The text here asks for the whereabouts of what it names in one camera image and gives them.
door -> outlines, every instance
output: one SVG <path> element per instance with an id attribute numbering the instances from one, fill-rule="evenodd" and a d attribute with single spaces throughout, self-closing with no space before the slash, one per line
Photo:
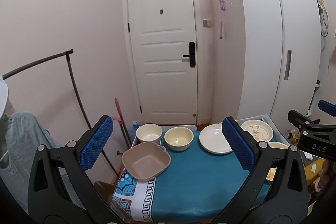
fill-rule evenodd
<path id="1" fill-rule="evenodd" d="M 197 49 L 193 0 L 128 0 L 128 14 L 144 122 L 196 123 Z M 193 53 L 193 49 L 189 51 L 193 45 L 195 57 L 183 57 Z"/>
<path id="2" fill-rule="evenodd" d="M 295 128 L 292 109 L 306 115 L 319 73 L 321 33 L 317 0 L 281 0 L 283 58 L 271 119 L 281 133 Z"/>

finger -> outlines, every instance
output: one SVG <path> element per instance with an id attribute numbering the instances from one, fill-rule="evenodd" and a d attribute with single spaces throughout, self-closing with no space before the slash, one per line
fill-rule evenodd
<path id="1" fill-rule="evenodd" d="M 322 164 L 322 173 L 325 174 L 328 171 L 329 168 L 329 161 L 325 160 Z"/>
<path id="2" fill-rule="evenodd" d="M 323 189 L 328 184 L 328 182 L 329 182 L 329 176 L 326 174 L 322 174 L 319 181 L 319 187 Z"/>

textured blue pad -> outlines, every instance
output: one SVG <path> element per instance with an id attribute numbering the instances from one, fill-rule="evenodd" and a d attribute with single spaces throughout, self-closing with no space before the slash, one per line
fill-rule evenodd
<path id="1" fill-rule="evenodd" d="M 113 131 L 113 121 L 106 118 L 81 151 L 80 166 L 83 172 L 91 169 Z"/>
<path id="2" fill-rule="evenodd" d="M 242 168 L 252 171 L 255 166 L 254 153 L 228 118 L 223 120 L 222 132 Z"/>
<path id="3" fill-rule="evenodd" d="M 319 101 L 319 109 L 333 117 L 336 117 L 336 105 L 333 105 L 325 100 L 321 100 Z"/>

gray shirt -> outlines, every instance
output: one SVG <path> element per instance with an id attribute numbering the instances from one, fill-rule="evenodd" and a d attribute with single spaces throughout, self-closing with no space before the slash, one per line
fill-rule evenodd
<path id="1" fill-rule="evenodd" d="M 3 115 L 0 119 L 0 155 L 8 154 L 0 162 L 0 177 L 17 203 L 28 209 L 28 183 L 36 148 L 44 144 L 47 148 L 60 147 L 43 129 L 31 113 Z M 62 179 L 74 204 L 82 207 L 64 169 Z"/>

blue gripper pad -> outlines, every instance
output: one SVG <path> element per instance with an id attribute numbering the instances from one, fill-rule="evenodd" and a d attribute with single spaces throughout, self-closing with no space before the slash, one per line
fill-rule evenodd
<path id="1" fill-rule="evenodd" d="M 110 117 L 107 117 L 80 152 L 80 166 L 83 172 L 93 167 L 112 131 L 113 121 Z"/>
<path id="2" fill-rule="evenodd" d="M 232 117 L 222 123 L 222 132 L 240 165 L 244 170 L 252 171 L 258 158 L 257 142 L 252 135 L 244 131 Z"/>
<path id="3" fill-rule="evenodd" d="M 321 100 L 319 101 L 319 109 L 333 117 L 336 117 L 336 105 L 333 105 L 325 100 Z"/>

